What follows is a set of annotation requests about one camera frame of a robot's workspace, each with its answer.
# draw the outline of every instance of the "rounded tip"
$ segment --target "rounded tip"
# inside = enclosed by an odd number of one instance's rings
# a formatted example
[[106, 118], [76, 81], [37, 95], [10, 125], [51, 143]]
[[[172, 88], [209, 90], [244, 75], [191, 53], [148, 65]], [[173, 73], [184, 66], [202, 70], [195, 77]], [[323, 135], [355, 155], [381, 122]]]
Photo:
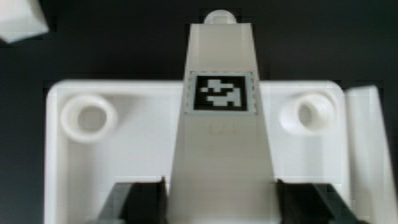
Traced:
[[204, 24], [236, 24], [232, 13], [225, 10], [214, 10], [205, 16]]

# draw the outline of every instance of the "vertical plastic column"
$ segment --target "vertical plastic column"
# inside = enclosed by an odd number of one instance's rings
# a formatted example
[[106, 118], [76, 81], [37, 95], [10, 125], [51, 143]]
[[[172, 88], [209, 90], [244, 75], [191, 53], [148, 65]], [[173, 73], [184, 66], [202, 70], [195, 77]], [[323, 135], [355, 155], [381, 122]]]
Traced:
[[[168, 195], [170, 224], [276, 223], [250, 24], [189, 27], [184, 94]], [[250, 73], [255, 112], [186, 113], [191, 74]]]
[[353, 212], [372, 224], [398, 223], [395, 189], [374, 86], [346, 92]]

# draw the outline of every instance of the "black background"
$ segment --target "black background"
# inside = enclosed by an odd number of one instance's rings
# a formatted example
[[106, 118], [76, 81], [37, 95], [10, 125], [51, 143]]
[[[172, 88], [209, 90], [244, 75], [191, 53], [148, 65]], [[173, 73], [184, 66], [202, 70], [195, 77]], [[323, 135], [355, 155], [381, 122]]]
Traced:
[[42, 222], [44, 98], [51, 84], [61, 79], [180, 80], [188, 24], [218, 8], [253, 23], [262, 79], [333, 80], [342, 88], [378, 86], [395, 161], [395, 0], [40, 3], [51, 32], [12, 45], [0, 43], [1, 224]]

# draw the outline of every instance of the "white plastic part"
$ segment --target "white plastic part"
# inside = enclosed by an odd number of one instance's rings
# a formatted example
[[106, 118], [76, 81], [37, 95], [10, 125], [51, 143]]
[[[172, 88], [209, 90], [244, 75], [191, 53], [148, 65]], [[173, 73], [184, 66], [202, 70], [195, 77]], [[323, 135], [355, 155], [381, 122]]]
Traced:
[[[45, 101], [44, 224], [86, 224], [99, 216], [115, 183], [168, 184], [175, 144], [180, 82], [63, 81]], [[77, 95], [101, 95], [118, 125], [101, 141], [69, 140], [63, 105]]]
[[333, 122], [333, 103], [321, 93], [303, 93], [280, 111], [280, 125], [292, 134], [316, 135]]
[[204, 18], [204, 24], [236, 24], [232, 13], [225, 10], [214, 10]]
[[[88, 120], [88, 126], [95, 127], [95, 130], [88, 131], [83, 129], [83, 120], [79, 119], [83, 110], [95, 108], [95, 112], [86, 114], [85, 121]], [[117, 125], [117, 113], [111, 104], [104, 98], [97, 95], [77, 95], [65, 102], [61, 113], [60, 113], [60, 124], [65, 135], [69, 138], [81, 143], [92, 143], [99, 141], [111, 133]]]
[[[355, 143], [347, 157], [344, 94], [335, 84], [262, 82], [259, 87], [275, 177], [287, 182], [332, 182], [358, 218], [371, 224], [395, 224], [392, 171], [374, 90], [347, 91]], [[333, 102], [333, 123], [316, 135], [296, 135], [278, 123], [282, 106], [314, 92], [323, 92]], [[118, 115], [111, 137], [93, 144], [72, 142], [60, 127], [61, 107], [77, 94], [102, 95]], [[168, 187], [180, 97], [180, 82], [67, 81], [53, 86], [45, 109], [44, 224], [85, 224], [95, 220], [115, 183], [154, 182], [164, 176]], [[236, 130], [211, 128], [220, 138], [223, 132]]]
[[374, 86], [347, 90], [346, 107], [353, 212], [371, 224], [395, 224], [395, 188]]
[[330, 183], [349, 206], [340, 88], [328, 81], [273, 81], [260, 83], [260, 95], [275, 177], [287, 183]]
[[[257, 85], [250, 24], [205, 20], [189, 27], [184, 93], [166, 217], [170, 224], [278, 223], [275, 179]], [[184, 113], [193, 74], [250, 74], [255, 111]]]
[[37, 0], [0, 0], [0, 39], [12, 43], [45, 32]]

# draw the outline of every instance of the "black and white square marker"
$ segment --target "black and white square marker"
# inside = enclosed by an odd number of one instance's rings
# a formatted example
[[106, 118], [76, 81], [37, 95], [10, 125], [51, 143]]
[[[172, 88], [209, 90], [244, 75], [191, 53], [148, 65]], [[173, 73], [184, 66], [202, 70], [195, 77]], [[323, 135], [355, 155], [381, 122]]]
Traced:
[[244, 77], [196, 76], [193, 110], [246, 111]]
[[252, 74], [191, 73], [186, 100], [188, 113], [252, 113]]

